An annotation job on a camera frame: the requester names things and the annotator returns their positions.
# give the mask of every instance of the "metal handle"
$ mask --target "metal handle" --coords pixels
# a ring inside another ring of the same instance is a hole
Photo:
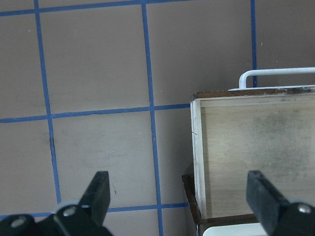
[[[290,74],[311,74],[315,73],[315,67],[305,68],[285,68],[285,69],[267,69],[267,70],[249,70],[240,77],[240,89],[246,89],[246,78],[253,75],[290,75]]]

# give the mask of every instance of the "white object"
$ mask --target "white object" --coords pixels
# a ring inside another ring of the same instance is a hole
[[[208,228],[203,236],[267,236],[259,223],[227,225]]]
[[[284,68],[284,69],[266,69],[266,70],[249,70],[241,75],[239,80],[239,88],[230,90],[248,90],[248,89],[287,89],[287,88],[301,88],[301,87],[315,87],[315,85],[303,86],[281,86],[281,87],[263,87],[263,88],[247,88],[246,78],[255,75],[292,75],[292,74],[312,74],[315,73],[315,67],[305,68]]]

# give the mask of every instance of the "wooden drawer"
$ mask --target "wooden drawer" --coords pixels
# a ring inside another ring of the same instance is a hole
[[[261,170],[289,199],[314,205],[314,87],[196,93],[191,127],[203,219],[251,213],[248,170]]]

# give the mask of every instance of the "tiled floor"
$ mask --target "tiled floor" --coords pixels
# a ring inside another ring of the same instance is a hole
[[[258,69],[314,66],[314,7],[1,1],[0,219],[22,212],[41,219],[107,170],[104,224],[114,235],[194,235],[181,181],[193,172],[191,95],[237,87],[255,61]]]

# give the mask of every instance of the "wooden panel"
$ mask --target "wooden panel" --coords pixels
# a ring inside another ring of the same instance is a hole
[[[314,99],[308,93],[201,101],[202,218],[251,213],[248,170],[263,171],[286,197],[315,204]]]

